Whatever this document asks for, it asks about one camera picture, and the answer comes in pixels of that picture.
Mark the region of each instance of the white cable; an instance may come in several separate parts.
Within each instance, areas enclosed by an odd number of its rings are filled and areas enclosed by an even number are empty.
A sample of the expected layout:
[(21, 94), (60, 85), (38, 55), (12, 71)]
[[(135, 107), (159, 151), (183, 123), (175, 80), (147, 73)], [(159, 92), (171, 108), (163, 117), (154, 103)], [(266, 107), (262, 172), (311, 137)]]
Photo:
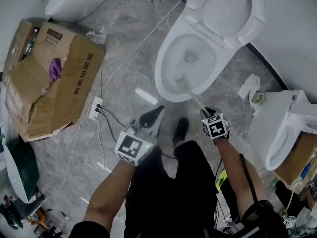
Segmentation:
[(59, 190), (62, 188), (62, 186), (64, 185), (64, 183), (65, 183), (65, 181), (66, 181), (66, 176), (67, 176), (67, 173), (68, 173), (68, 167), (69, 167), (69, 165), (70, 165), (71, 157), (73, 156), (73, 153), (74, 153), (74, 146), (75, 146), (75, 144), (76, 144), (77, 141), (78, 141), (79, 132), (80, 132), (80, 127), (81, 127), (81, 125), (83, 124), (84, 120), (86, 119), (86, 117), (87, 117), (87, 115), (88, 115), (88, 113), (89, 113), (90, 108), (91, 108), (92, 105), (93, 105), (93, 104), (91, 104), (91, 105), (89, 106), (89, 108), (88, 108), (88, 110), (87, 110), (87, 113), (86, 113), (84, 119), (83, 119), (83, 120), (81, 121), (81, 123), (79, 124), (79, 129), (78, 129), (78, 133), (77, 133), (77, 138), (76, 138), (76, 141), (75, 141), (75, 143), (73, 144), (73, 147), (72, 147), (72, 150), (71, 150), (71, 154), (70, 154), (70, 157), (69, 157), (69, 162), (68, 162), (68, 165), (67, 165), (67, 167), (66, 167), (66, 173), (65, 173), (65, 176), (64, 176), (64, 181), (61, 183), (61, 185), (60, 185), (59, 188), (57, 189), (55, 195), (59, 192)]
[(168, 14), (157, 24), (157, 26), (147, 35), (147, 37), (145, 37), (143, 39), (143, 41), (139, 44), (139, 46), (130, 53), (130, 55), (128, 55), (128, 57), (124, 60), (124, 62), (111, 74), (110, 78), (108, 79), (108, 81), (106, 82), (106, 84), (104, 84), (104, 86), (100, 89), (98, 95), (100, 95), (101, 91), (105, 88), (105, 86), (109, 83), (109, 81), (112, 79), (113, 75), (128, 61), (129, 57), (132, 56), (134, 54), (134, 52), (136, 52), (143, 43), (145, 43), (145, 41), (150, 37), (151, 34), (153, 34), (153, 32), (155, 30), (157, 30), (157, 28), (159, 27), (159, 25), (167, 18), (167, 16), (169, 16), (169, 14), (182, 2), (182, 0), (180, 0), (173, 8), (172, 10), (170, 10), (168, 12)]
[[(98, 95), (101, 94), (101, 91), (107, 86), (107, 84), (108, 84), (108, 83), (110, 82), (110, 80), (112, 79), (113, 75), (128, 61), (128, 59), (130, 58), (130, 56), (132, 56), (132, 55), (134, 54), (134, 52), (136, 52), (136, 51), (142, 46), (142, 44), (145, 43), (145, 41), (150, 37), (150, 35), (153, 34), (153, 32), (159, 27), (159, 25), (170, 15), (170, 13), (171, 13), (181, 2), (182, 2), (182, 0), (180, 0), (180, 1), (172, 8), (172, 10), (170, 10), (170, 11), (168, 12), (168, 14), (157, 24), (157, 26), (147, 35), (147, 37), (145, 37), (145, 38), (143, 39), (143, 41), (140, 43), (140, 45), (139, 45), (134, 51), (132, 51), (132, 52), (128, 55), (128, 57), (124, 60), (124, 62), (111, 74), (111, 76), (110, 76), (110, 78), (108, 79), (108, 81), (107, 81), (107, 82), (104, 84), (104, 86), (100, 89)], [(89, 106), (88, 111), (87, 111), (87, 113), (86, 113), (84, 119), (83, 119), (83, 120), (81, 121), (81, 123), (79, 124), (79, 129), (78, 129), (78, 133), (77, 133), (77, 139), (76, 139), (76, 141), (75, 141), (75, 143), (73, 144), (73, 147), (72, 147), (72, 152), (71, 152), (71, 155), (70, 155), (70, 157), (69, 157), (69, 163), (68, 163), (68, 165), (67, 165), (67, 167), (66, 167), (66, 174), (65, 174), (65, 176), (64, 176), (64, 181), (63, 181), (62, 184), (59, 186), (59, 188), (58, 188), (58, 190), (56, 191), (55, 195), (59, 192), (59, 190), (62, 188), (62, 186), (64, 185), (64, 183), (65, 183), (65, 181), (66, 181), (66, 176), (67, 176), (67, 172), (68, 172), (68, 167), (69, 167), (69, 165), (70, 165), (71, 157), (72, 157), (72, 155), (73, 155), (73, 153), (74, 153), (74, 146), (75, 146), (75, 144), (76, 144), (77, 141), (78, 141), (81, 124), (82, 124), (82, 123), (84, 122), (84, 120), (86, 119), (86, 117), (87, 117), (87, 115), (88, 115), (88, 112), (89, 112), (91, 106), (92, 106), (92, 104)], [(111, 170), (105, 167), (105, 154), (104, 154), (103, 148), (102, 148), (102, 146), (101, 146), (101, 141), (100, 141), (99, 133), (98, 133), (98, 140), (99, 140), (99, 143), (100, 143), (101, 151), (102, 151), (102, 153), (103, 153), (103, 155), (104, 155), (104, 163), (103, 163), (104, 169), (105, 169), (106, 171), (108, 171), (109, 173), (111, 173)]]
[(103, 167), (104, 167), (104, 170), (107, 171), (109, 174), (112, 172), (112, 170), (110, 170), (109, 168), (107, 168), (105, 166), (105, 153), (103, 151), (103, 146), (101, 145), (101, 140), (100, 140), (100, 124), (99, 124), (99, 121), (96, 120), (97, 124), (98, 124), (98, 140), (99, 140), (99, 143), (100, 143), (100, 149), (101, 149), (101, 152), (103, 153), (104, 155), (104, 158), (103, 158)]
[(293, 195), (294, 195), (295, 189), (296, 189), (296, 187), (297, 187), (298, 185), (301, 185), (301, 184), (302, 184), (301, 181), (296, 181), (296, 182), (294, 183), (294, 185), (292, 186), (291, 198), (290, 198), (290, 200), (289, 200), (289, 202), (288, 202), (288, 205), (287, 205), (287, 207), (286, 207), (286, 210), (285, 210), (285, 214), (286, 214), (287, 216), (288, 216), (287, 210), (288, 210), (289, 206), (291, 205), (291, 202), (292, 202), (292, 199), (293, 199)]

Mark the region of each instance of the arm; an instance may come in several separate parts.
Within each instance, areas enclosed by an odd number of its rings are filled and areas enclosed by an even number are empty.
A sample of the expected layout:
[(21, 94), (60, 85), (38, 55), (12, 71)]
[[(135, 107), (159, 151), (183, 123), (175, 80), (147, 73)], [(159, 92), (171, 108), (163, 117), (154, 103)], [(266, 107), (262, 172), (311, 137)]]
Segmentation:
[[(241, 159), (237, 150), (224, 138), (217, 138), (214, 140), (220, 155), (222, 157), (230, 184), (236, 193), (238, 210), (240, 219), (242, 219), (246, 210), (254, 204), (251, 190), (244, 174)], [(248, 172), (250, 174), (258, 201), (268, 200), (265, 190), (263, 188), (260, 177), (254, 166), (246, 160)]]
[(83, 221), (93, 221), (109, 232), (128, 192), (135, 166), (120, 160), (92, 195)]

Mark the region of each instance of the electrical outlet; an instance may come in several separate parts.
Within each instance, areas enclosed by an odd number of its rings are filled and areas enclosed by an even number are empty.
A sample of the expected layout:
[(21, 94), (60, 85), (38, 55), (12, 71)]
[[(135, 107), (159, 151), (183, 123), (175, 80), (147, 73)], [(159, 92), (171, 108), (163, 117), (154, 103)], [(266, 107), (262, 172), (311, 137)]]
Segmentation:
[(99, 97), (95, 97), (94, 98), (94, 102), (91, 106), (91, 109), (90, 109), (90, 112), (89, 112), (89, 118), (92, 119), (92, 120), (96, 120), (97, 119), (97, 116), (98, 116), (98, 112), (95, 111), (95, 108), (97, 107), (97, 104), (102, 104), (103, 103), (103, 100), (102, 98), (99, 98)]

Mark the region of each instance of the cardboard packaging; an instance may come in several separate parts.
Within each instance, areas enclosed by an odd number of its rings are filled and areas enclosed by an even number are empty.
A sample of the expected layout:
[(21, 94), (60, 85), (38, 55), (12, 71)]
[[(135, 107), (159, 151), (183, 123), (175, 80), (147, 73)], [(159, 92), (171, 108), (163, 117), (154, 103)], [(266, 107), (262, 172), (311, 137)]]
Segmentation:
[(18, 29), (16, 30), (8, 55), (6, 56), (2, 81), (6, 85), (6, 77), (10, 70), (12, 70), (16, 65), (23, 59), (24, 51), (26, 45), (33, 33), (34, 29), (38, 29), (39, 27), (33, 24), (31, 21), (22, 19)]
[(285, 161), (274, 170), (274, 173), (286, 185), (288, 189), (296, 180), (301, 180), (301, 173), (310, 164), (306, 177), (302, 184), (297, 186), (295, 192), (299, 194), (306, 184), (311, 181), (317, 170), (317, 135), (301, 132)]
[[(80, 117), (105, 51), (60, 25), (44, 23), (31, 54), (7, 77), (6, 106), (24, 141), (56, 135)], [(62, 65), (51, 82), (54, 58)]]

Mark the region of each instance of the black shoe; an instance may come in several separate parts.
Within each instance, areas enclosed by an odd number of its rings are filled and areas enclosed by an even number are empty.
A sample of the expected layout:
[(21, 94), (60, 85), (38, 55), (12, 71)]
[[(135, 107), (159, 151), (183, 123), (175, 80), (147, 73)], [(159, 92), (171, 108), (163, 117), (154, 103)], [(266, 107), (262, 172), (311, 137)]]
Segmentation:
[(185, 140), (185, 137), (187, 135), (189, 129), (189, 122), (187, 118), (181, 118), (176, 126), (176, 130), (173, 137), (173, 146), (179, 142)]

